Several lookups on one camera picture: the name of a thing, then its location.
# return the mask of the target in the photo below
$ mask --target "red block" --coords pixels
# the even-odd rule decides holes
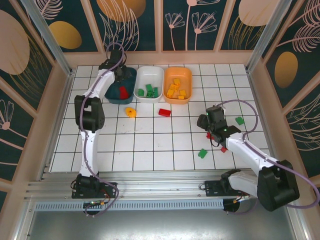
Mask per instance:
[[[220,149],[221,152],[225,153],[228,149],[226,149],[224,146]]]
[[[127,92],[127,89],[124,86],[119,87],[120,91],[120,99],[128,99],[129,93]]]
[[[159,115],[161,116],[170,117],[170,114],[171,114],[171,111],[169,110],[165,110],[162,108],[159,109]]]
[[[210,137],[211,137],[212,140],[215,140],[215,138],[213,136],[211,136],[210,132],[207,132],[206,133],[206,138],[210,139]]]

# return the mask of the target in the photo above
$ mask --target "green block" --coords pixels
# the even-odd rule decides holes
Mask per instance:
[[[240,116],[236,117],[236,118],[235,118],[235,121],[236,121],[236,123],[239,124],[239,125],[242,125],[242,124],[245,123],[245,120],[244,120],[242,117],[240,117]]]
[[[155,88],[153,89],[153,98],[155,99],[155,98],[157,98],[157,97],[159,97],[158,88],[155,87]]]
[[[145,91],[144,91],[143,89],[139,88],[139,90],[138,90],[138,96],[139,96],[139,97],[143,97],[144,95],[145,95]]]
[[[153,93],[152,91],[151,91],[151,92],[148,91],[148,92],[146,93],[146,97],[147,97],[147,98],[152,98],[153,94],[154,94],[154,93]]]
[[[147,92],[153,92],[153,89],[152,89],[152,86],[151,86],[151,84],[147,84],[147,85],[145,85],[145,88],[146,88],[146,91]]]
[[[202,148],[201,151],[198,153],[198,157],[203,159],[207,155],[207,153],[208,152]]]

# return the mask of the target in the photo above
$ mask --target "plastic bowl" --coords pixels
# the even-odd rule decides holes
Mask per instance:
[[[109,100],[111,104],[122,104],[126,105],[132,102],[134,98],[134,89],[137,79],[137,70],[132,67],[128,67],[131,76],[123,79],[120,82],[114,82],[110,85],[109,89],[105,93],[105,98]],[[126,91],[129,94],[129,98],[120,99],[120,87],[125,87]]]
[[[167,97],[169,87],[176,78],[180,79],[179,90],[185,90],[184,99],[178,99],[179,90],[173,94],[172,98]],[[168,104],[187,104],[192,96],[192,72],[190,69],[186,67],[167,68],[164,73],[163,95]]]
[[[134,96],[140,103],[155,104],[160,101],[163,92],[165,71],[158,66],[142,66],[138,68]],[[151,84],[153,88],[158,88],[158,97],[147,98],[146,85]],[[138,95],[138,90],[143,89],[144,97]]]

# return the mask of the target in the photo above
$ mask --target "white tile floor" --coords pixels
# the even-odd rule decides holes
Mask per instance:
[[[157,65],[163,69],[169,65]],[[192,97],[185,105],[170,105],[164,98],[156,104],[137,102],[128,105],[111,104],[105,98],[104,128],[98,141],[100,172],[110,171],[162,171],[209,170],[247,168],[232,152],[222,153],[206,138],[206,132],[197,127],[197,119],[206,108],[222,101],[241,99],[256,107],[245,68],[242,64],[173,64],[192,71]],[[138,69],[141,65],[129,65]],[[81,165],[82,139],[75,121],[74,98],[82,95],[94,82],[98,66],[79,66],[70,93],[58,141],[51,161],[51,172],[78,172]],[[137,111],[136,118],[128,118],[125,108]],[[251,130],[254,113],[246,104],[225,104],[226,120],[241,131]],[[171,110],[171,117],[158,114],[159,109]],[[235,118],[243,117],[239,126]],[[259,121],[249,140],[269,153],[267,141]],[[201,149],[208,151],[204,159],[198,157]]]

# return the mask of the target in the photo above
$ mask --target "toy block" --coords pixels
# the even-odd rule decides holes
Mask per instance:
[[[220,149],[221,152],[225,153],[228,149],[226,149],[224,146]]]
[[[152,92],[153,91],[151,84],[145,85],[145,89],[146,89],[147,92]]]
[[[182,96],[187,96],[186,90],[180,90],[180,95],[182,95]]]
[[[152,97],[153,97],[153,98],[159,97],[158,88],[157,88],[157,87],[155,87],[155,88],[153,89],[153,96],[152,96]]]
[[[180,78],[174,78],[173,79],[173,82],[174,82],[174,85],[176,85],[176,86],[178,86],[178,87],[180,87]]]
[[[148,91],[148,92],[146,93],[146,97],[147,97],[147,98],[152,98],[153,95],[154,95],[154,93],[153,93],[152,91]]]
[[[206,133],[206,138],[210,139],[210,137],[211,137],[212,140],[215,140],[215,138],[213,136],[211,136],[210,132],[207,132]]]
[[[141,88],[138,89],[138,96],[143,97],[145,95],[145,91]]]
[[[245,123],[245,120],[244,120],[242,117],[240,117],[240,116],[236,117],[236,118],[235,118],[235,121],[236,121],[236,123],[239,124],[239,125],[242,125],[242,124]]]
[[[169,89],[168,92],[166,93],[166,97],[167,98],[172,98],[172,96],[174,95],[174,91],[172,89]]]
[[[198,157],[203,159],[207,155],[207,153],[208,152],[202,148],[201,151],[198,153]]]
[[[135,118],[137,116],[137,112],[136,110],[134,110],[132,107],[127,107],[125,109],[125,114],[129,117],[129,118]]]
[[[176,93],[178,92],[179,87],[177,85],[171,84],[169,89],[173,90]]]
[[[120,99],[128,99],[129,93],[127,92],[126,88],[124,86],[119,87],[120,91]]]
[[[159,109],[159,115],[165,116],[165,117],[170,117],[171,111],[170,110],[165,110],[160,108]]]

